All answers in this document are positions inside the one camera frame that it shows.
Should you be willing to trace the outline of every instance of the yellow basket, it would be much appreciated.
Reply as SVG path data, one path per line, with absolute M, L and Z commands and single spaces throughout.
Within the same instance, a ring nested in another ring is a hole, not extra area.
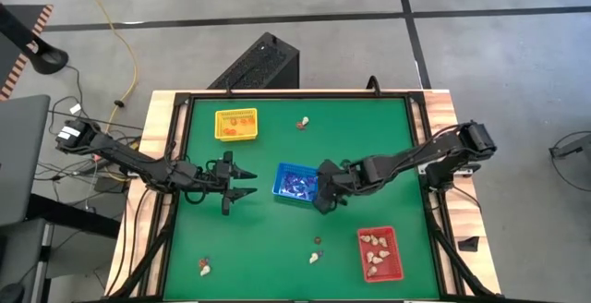
M 255 139 L 259 134 L 257 109 L 221 110 L 215 112 L 215 138 L 221 141 Z

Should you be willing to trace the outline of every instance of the blue plastic container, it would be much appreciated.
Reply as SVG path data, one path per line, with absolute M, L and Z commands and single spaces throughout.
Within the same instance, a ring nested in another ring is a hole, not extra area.
M 279 164 L 273 194 L 279 197 L 312 202 L 318 193 L 316 168 L 299 164 Z

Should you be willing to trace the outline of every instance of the red basket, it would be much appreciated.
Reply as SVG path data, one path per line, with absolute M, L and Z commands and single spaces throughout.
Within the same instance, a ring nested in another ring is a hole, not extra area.
M 378 244 L 377 246 L 371 245 L 371 242 L 366 243 L 361 240 L 362 236 L 375 236 L 384 237 L 388 244 L 387 248 Z M 357 240 L 359 241 L 359 252 L 361 253 L 361 267 L 363 268 L 363 277 L 366 282 L 384 282 L 384 281 L 400 281 L 404 279 L 403 265 L 400 262 L 400 253 L 398 252 L 398 244 L 396 243 L 396 234 L 394 228 L 391 226 L 373 227 L 373 228 L 361 228 L 357 230 Z M 378 252 L 381 250 L 387 250 L 390 252 L 390 256 L 384 258 L 384 261 L 375 265 L 378 268 L 378 272 L 368 276 L 368 271 L 373 264 L 368 263 L 367 254 L 373 252 L 378 256 Z

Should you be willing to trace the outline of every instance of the green table surface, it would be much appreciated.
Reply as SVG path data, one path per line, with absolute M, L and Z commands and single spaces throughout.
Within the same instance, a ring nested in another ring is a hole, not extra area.
M 257 108 L 255 140 L 214 139 L 218 110 Z M 296 122 L 309 117 L 305 130 Z M 233 151 L 235 162 L 257 174 L 234 187 L 259 190 L 221 214 L 221 198 L 200 205 L 180 199 L 164 298 L 182 299 L 384 299 L 438 297 L 416 173 L 400 174 L 379 193 L 353 197 L 349 205 L 321 215 L 310 207 L 276 200 L 271 193 L 278 163 L 318 167 L 412 147 L 404 101 L 220 100 L 196 101 L 187 154 L 204 164 Z M 396 232 L 404 279 L 366 283 L 356 231 L 391 225 Z M 320 236 L 320 245 L 314 237 Z M 324 255 L 313 264 L 310 254 Z M 199 276 L 199 259 L 211 273 Z

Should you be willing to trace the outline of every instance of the gray floor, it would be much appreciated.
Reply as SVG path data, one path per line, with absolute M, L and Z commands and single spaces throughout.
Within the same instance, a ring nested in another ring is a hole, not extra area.
M 1 0 L 54 4 L 50 24 L 103 23 L 92 0 Z M 231 18 L 340 12 L 399 12 L 400 0 L 103 0 L 114 21 Z M 410 0 L 415 11 L 590 6 L 591 0 Z M 476 176 L 501 289 L 508 297 L 586 302 L 591 297 L 591 193 L 571 188 L 553 172 L 550 147 L 559 137 L 589 129 L 591 15 L 418 19 L 416 26 L 432 86 L 452 90 L 461 120 L 487 127 L 499 146 Z M 140 84 L 117 118 L 142 126 L 153 90 L 207 87 L 264 31 L 301 50 L 303 88 L 360 88 L 370 74 L 382 87 L 419 88 L 402 19 L 327 21 L 125 30 L 139 58 Z M 84 104 L 108 118 L 111 102 L 131 80 L 125 47 L 107 30 L 46 32 L 43 38 L 70 53 L 82 72 Z M 40 76 L 27 67 L 14 97 L 76 94 L 71 71 Z M 61 107 L 66 110 L 70 104 Z M 133 134 L 133 130 L 123 129 Z M 75 162 L 46 136 L 42 160 Z M 579 185 L 591 187 L 588 164 L 578 156 L 559 163 Z M 51 185 L 35 192 L 52 197 Z M 62 200 L 84 198 L 84 183 L 64 182 Z M 113 216 L 118 196 L 91 206 Z M 58 231 L 59 244 L 68 235 Z M 52 264 L 51 301 L 98 298 L 114 242 L 80 235 Z

